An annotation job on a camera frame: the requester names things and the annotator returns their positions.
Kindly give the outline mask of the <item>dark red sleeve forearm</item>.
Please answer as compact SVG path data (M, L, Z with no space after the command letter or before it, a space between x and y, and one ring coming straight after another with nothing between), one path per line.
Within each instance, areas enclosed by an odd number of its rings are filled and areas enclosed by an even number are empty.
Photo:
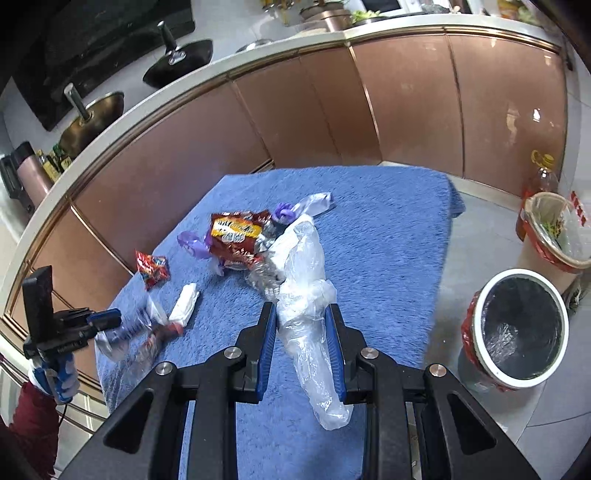
M59 434L54 398L30 381L25 382L8 431L35 473L41 479L51 479Z

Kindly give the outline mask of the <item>blue white gloved left hand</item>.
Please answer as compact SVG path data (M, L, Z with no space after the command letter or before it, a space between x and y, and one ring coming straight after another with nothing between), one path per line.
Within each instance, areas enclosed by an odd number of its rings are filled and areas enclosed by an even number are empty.
M72 353L62 355L54 362L34 357L30 361L28 376L39 391L61 405L70 403L80 387Z

